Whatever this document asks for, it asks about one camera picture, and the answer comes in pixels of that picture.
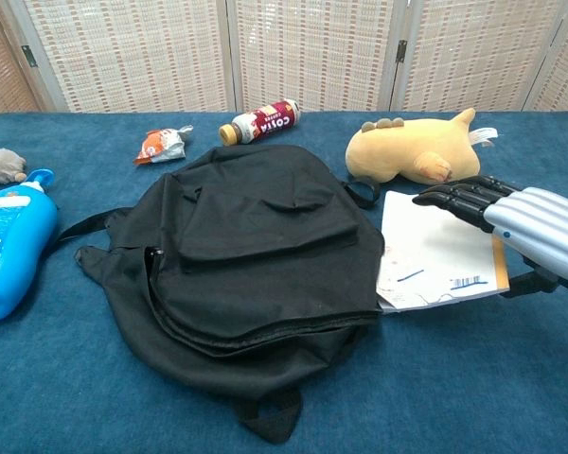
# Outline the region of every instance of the snack wrapper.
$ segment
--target snack wrapper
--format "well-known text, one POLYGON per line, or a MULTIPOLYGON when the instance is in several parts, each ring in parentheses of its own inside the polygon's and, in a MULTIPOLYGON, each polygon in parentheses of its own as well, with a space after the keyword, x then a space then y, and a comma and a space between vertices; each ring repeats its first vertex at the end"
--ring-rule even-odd
POLYGON ((185 158, 185 141, 193 131, 191 125, 180 130, 152 130, 143 141, 135 164, 159 163, 171 159, 185 158))

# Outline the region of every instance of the stuffed animal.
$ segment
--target stuffed animal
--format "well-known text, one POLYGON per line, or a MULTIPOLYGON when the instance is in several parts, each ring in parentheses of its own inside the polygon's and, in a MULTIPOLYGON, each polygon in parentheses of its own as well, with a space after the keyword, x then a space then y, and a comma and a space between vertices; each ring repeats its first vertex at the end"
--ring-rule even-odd
POLYGON ((27 178, 25 166, 24 158, 10 149, 0 148, 0 184, 22 182, 27 178))
POLYGON ((467 109, 452 120, 366 122, 349 141, 347 169, 354 177, 368 176, 380 183, 398 174, 424 184, 477 175, 480 162, 469 138, 474 117, 475 110, 467 109))

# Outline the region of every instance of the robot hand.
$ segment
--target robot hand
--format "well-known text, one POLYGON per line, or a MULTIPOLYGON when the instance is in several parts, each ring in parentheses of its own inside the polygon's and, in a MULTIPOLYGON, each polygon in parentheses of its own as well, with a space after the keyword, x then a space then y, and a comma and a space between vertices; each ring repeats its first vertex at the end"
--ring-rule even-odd
POLYGON ((492 177, 432 186, 413 198, 500 237, 534 271, 511 279, 505 296, 568 288, 568 199, 544 189, 520 190, 492 177))

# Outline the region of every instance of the backpack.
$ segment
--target backpack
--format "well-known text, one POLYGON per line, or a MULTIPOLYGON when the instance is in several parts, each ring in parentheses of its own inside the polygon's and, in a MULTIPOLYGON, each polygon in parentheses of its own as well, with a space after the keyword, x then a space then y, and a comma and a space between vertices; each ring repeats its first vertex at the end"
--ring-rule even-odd
POLYGON ((76 260, 103 286, 123 339, 153 369, 233 398, 240 421, 283 443, 297 384, 348 352, 381 314, 381 233, 309 151, 213 148, 164 174, 132 208, 90 217, 108 251, 76 260), (275 412, 259 415, 259 406, 275 412))

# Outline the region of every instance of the blue felt surface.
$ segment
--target blue felt surface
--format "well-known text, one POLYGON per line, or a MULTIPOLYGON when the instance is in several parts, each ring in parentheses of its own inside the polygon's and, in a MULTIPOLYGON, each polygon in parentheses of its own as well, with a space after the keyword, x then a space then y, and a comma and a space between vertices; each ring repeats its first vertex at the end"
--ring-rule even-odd
MULTIPOLYGON (((403 118, 450 113, 402 113, 403 118)), ((56 172, 63 225, 135 203, 165 171, 219 145, 230 113, 6 114, 0 147, 56 172), (145 132, 194 126, 187 160, 135 167, 145 132)), ((346 176, 353 132, 377 113, 307 113, 265 140, 297 144, 346 176)), ((497 128, 477 148, 483 173, 568 197, 568 113, 478 113, 497 128)), ((414 192, 396 179, 383 187, 414 192)), ((367 215, 380 225, 380 208, 367 215)), ((568 452, 568 290, 490 297, 383 317, 351 358, 302 386, 291 440, 267 445, 226 400, 166 379, 137 360, 102 290, 73 254, 54 253, 0 323, 0 452, 568 452)), ((525 271, 507 251, 512 272, 525 271)))

